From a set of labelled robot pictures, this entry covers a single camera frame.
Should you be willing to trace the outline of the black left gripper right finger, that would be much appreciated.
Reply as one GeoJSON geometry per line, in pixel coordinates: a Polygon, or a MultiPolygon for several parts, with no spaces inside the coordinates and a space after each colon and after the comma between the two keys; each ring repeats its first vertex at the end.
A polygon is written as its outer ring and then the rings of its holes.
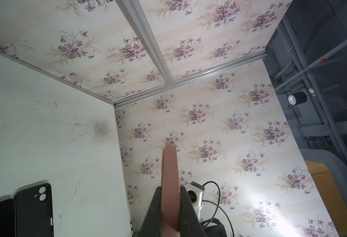
{"type": "Polygon", "coordinates": [[[185,187],[180,187],[179,233],[181,237],[206,237],[185,187]]]}

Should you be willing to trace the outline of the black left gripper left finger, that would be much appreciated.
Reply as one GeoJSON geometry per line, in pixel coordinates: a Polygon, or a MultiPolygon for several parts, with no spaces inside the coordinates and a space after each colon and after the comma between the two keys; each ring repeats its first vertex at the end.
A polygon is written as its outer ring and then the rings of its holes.
{"type": "Polygon", "coordinates": [[[137,237],[160,237],[162,228],[161,213],[162,187],[157,187],[147,214],[137,237]]]}

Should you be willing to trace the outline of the dark phone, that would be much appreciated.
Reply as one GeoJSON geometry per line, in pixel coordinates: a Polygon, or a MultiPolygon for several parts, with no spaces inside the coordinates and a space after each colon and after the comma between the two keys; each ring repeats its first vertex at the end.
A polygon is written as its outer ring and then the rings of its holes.
{"type": "Polygon", "coordinates": [[[176,146],[167,145],[162,153],[162,237],[179,236],[180,185],[176,146]]]}

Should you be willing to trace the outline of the black phone case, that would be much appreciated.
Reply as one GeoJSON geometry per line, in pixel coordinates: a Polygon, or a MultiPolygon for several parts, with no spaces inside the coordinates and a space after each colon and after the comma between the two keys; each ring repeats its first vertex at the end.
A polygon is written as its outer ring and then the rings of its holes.
{"type": "Polygon", "coordinates": [[[15,196],[16,235],[53,237],[53,196],[49,183],[18,191],[15,196]]]}

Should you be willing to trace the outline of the black phone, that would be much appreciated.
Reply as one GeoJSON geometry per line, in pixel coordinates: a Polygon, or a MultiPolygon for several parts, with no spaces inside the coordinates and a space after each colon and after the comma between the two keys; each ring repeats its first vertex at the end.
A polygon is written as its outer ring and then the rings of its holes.
{"type": "Polygon", "coordinates": [[[15,237],[15,202],[7,199],[0,202],[0,237],[15,237]]]}

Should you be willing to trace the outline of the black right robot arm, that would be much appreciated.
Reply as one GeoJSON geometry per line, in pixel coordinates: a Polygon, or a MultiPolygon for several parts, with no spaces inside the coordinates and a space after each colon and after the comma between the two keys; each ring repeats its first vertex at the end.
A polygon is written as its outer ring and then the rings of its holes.
{"type": "Polygon", "coordinates": [[[227,237],[225,227],[219,221],[219,219],[214,218],[208,226],[205,226],[207,224],[207,221],[201,222],[201,225],[203,225],[203,230],[207,237],[227,237]]]}

